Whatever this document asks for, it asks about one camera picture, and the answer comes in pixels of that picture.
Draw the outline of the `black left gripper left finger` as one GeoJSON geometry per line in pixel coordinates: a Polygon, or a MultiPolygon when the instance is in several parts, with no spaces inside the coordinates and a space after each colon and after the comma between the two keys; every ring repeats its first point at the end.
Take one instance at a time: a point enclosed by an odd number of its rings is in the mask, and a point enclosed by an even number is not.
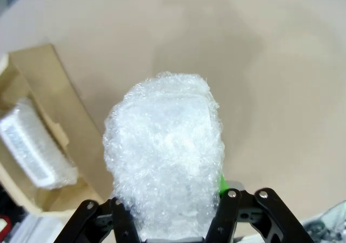
{"type": "Polygon", "coordinates": [[[102,242],[111,232],[116,242],[141,242],[134,219],[123,203],[108,199],[81,202],[58,235],[58,242],[102,242]]]}

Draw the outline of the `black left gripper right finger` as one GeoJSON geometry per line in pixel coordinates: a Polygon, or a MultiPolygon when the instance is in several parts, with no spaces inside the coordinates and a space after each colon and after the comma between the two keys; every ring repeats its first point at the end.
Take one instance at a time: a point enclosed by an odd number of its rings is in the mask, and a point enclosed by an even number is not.
{"type": "Polygon", "coordinates": [[[231,188],[221,176],[220,201],[205,242],[233,242],[239,222],[249,223],[264,242],[313,242],[302,224],[271,188],[254,194],[231,188]]]}

